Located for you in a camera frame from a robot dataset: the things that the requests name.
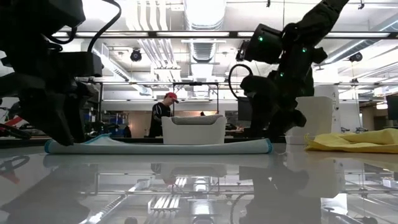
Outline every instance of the yellow cloth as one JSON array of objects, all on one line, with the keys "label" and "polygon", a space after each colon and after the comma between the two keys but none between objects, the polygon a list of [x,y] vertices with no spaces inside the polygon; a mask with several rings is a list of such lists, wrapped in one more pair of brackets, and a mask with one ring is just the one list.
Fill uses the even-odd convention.
[{"label": "yellow cloth", "polygon": [[320,134],[307,140],[308,151],[375,152],[398,154],[398,129],[368,131],[361,134]]}]

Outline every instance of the white bin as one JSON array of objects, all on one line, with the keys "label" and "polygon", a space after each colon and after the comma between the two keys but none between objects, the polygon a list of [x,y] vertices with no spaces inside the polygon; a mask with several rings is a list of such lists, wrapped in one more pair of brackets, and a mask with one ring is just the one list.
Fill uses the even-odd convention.
[{"label": "white bin", "polygon": [[224,116],[217,118],[213,124],[193,123],[195,124],[177,125],[172,121],[172,118],[162,117],[163,143],[178,145],[224,144],[226,124]]},{"label": "white bin", "polygon": [[304,136],[310,139],[319,134],[331,133],[333,101],[325,96],[298,97],[297,110],[301,111],[307,118],[303,128],[294,127],[286,133],[286,143],[304,145]]}]

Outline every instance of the computer monitor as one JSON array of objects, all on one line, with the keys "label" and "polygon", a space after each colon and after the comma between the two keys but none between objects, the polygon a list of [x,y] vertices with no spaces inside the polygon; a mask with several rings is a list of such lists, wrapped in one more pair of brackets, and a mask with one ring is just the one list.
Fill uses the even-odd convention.
[{"label": "computer monitor", "polygon": [[251,121],[251,105],[247,97],[239,97],[238,100],[238,121]]},{"label": "computer monitor", "polygon": [[386,96],[388,119],[398,120],[398,95]]}]

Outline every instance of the red cap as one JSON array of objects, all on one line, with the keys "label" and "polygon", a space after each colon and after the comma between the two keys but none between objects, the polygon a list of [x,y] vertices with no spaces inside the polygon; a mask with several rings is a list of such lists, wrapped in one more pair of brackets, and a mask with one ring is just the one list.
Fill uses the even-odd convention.
[{"label": "red cap", "polygon": [[177,99],[177,94],[175,94],[175,93],[172,93],[172,92],[167,93],[167,94],[165,95],[165,98],[166,98],[166,97],[170,97],[171,99],[174,100],[174,102],[179,103],[179,102],[178,102],[178,99]]}]

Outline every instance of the glossy table surface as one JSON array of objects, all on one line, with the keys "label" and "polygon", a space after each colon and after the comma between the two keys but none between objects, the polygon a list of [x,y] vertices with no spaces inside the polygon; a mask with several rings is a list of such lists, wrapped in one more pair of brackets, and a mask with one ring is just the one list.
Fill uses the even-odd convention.
[{"label": "glossy table surface", "polygon": [[0,223],[398,223],[398,156],[0,151]]}]

